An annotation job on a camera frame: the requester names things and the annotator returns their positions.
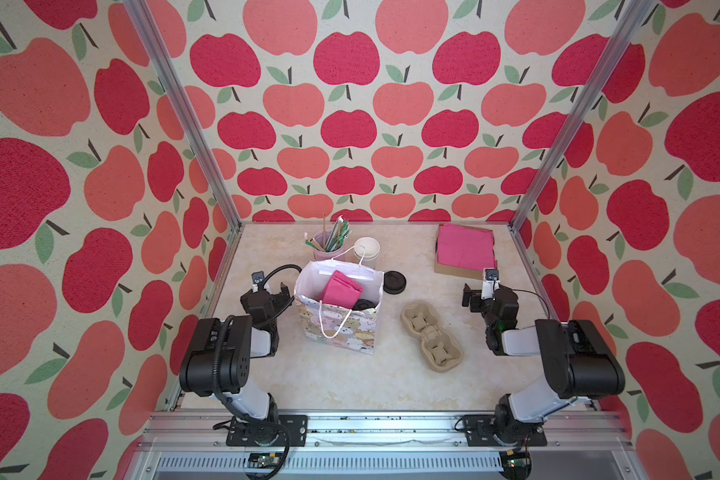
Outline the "cardboard cup carrier stack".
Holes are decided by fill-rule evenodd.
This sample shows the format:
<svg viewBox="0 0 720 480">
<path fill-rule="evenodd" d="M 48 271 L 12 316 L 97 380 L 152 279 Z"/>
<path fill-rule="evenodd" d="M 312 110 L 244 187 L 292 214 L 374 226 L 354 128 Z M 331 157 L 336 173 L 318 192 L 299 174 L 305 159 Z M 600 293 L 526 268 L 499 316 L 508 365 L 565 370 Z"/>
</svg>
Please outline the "cardboard cup carrier stack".
<svg viewBox="0 0 720 480">
<path fill-rule="evenodd" d="M 426 301 L 406 305 L 400 314 L 405 331 L 418 339 L 426 365 L 437 373 L 459 366 L 464 351 L 456 338 L 445 329 L 437 310 Z"/>
</svg>

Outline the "white patterned gift bag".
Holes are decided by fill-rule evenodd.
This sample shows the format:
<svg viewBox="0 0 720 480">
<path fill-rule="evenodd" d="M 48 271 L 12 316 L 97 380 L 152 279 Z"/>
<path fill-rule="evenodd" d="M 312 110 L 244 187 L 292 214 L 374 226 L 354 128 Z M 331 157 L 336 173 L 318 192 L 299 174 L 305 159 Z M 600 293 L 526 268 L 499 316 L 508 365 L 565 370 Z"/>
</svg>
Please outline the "white patterned gift bag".
<svg viewBox="0 0 720 480">
<path fill-rule="evenodd" d="M 353 310 L 324 304 L 321 300 L 335 271 L 341 271 L 363 287 L 363 294 Z M 318 343 L 373 354 L 384 296 L 383 283 L 382 271 L 358 263 L 309 262 L 295 284 L 295 299 L 306 337 Z"/>
</svg>

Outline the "single pink napkin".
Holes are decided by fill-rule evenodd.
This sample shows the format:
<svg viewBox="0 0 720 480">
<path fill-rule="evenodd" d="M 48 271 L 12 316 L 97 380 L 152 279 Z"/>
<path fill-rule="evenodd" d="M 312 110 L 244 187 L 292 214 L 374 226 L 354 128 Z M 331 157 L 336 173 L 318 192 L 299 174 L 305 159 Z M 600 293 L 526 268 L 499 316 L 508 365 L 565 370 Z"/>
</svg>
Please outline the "single pink napkin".
<svg viewBox="0 0 720 480">
<path fill-rule="evenodd" d="M 328 280 L 322 294 L 322 302 L 353 310 L 363 294 L 363 287 L 341 271 L 335 271 Z"/>
</svg>

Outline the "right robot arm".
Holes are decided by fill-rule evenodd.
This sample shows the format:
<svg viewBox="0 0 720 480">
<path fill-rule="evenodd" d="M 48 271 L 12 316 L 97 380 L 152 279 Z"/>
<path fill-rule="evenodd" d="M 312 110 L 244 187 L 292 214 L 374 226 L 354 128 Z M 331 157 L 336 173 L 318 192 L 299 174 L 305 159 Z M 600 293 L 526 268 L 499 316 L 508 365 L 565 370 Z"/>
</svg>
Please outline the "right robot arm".
<svg viewBox="0 0 720 480">
<path fill-rule="evenodd" d="M 480 291 L 465 286 L 462 305 L 486 324 L 486 344 L 496 356 L 541 360 L 543 375 L 524 389 L 503 395 L 490 423 L 475 427 L 501 445 L 540 436 L 547 417 L 584 400 L 619 395 L 625 375 L 611 348 L 589 320 L 538 319 L 519 328 L 518 296 L 504 286 Z"/>
</svg>

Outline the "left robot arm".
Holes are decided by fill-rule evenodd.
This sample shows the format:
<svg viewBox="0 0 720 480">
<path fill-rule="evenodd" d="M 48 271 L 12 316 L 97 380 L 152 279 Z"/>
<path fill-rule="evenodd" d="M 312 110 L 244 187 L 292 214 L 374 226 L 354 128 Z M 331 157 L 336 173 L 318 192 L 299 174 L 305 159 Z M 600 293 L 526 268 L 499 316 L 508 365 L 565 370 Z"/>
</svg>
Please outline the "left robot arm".
<svg viewBox="0 0 720 480">
<path fill-rule="evenodd" d="M 243 294 L 242 315 L 201 319 L 179 369 L 183 392 L 214 397 L 232 415 L 230 430 L 261 446 L 291 441 L 273 396 L 250 379 L 251 360 L 272 357 L 279 346 L 277 318 L 293 301 L 288 287 L 280 287 Z"/>
</svg>

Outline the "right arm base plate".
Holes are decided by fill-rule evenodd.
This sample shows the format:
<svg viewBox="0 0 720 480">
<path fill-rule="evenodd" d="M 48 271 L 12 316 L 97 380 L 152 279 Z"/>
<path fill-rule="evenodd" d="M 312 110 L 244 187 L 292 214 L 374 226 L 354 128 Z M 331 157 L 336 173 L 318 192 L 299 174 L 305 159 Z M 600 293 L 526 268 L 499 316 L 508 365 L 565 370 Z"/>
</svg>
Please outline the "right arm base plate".
<svg viewBox="0 0 720 480">
<path fill-rule="evenodd" d="M 512 417 L 496 419 L 495 415 L 465 415 L 454 429 L 465 435 L 470 447 L 545 447 L 548 445 L 543 425 L 524 423 Z"/>
</svg>

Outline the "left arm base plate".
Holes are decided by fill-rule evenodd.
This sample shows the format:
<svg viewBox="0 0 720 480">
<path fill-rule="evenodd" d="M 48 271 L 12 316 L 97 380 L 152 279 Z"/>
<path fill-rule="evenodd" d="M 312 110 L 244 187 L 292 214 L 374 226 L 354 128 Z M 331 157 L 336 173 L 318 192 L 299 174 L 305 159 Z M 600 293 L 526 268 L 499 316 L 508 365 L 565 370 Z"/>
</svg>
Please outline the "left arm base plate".
<svg viewBox="0 0 720 480">
<path fill-rule="evenodd" d="M 307 415 L 280 415 L 278 423 L 233 420 L 228 429 L 229 447 L 303 447 L 308 432 Z"/>
</svg>

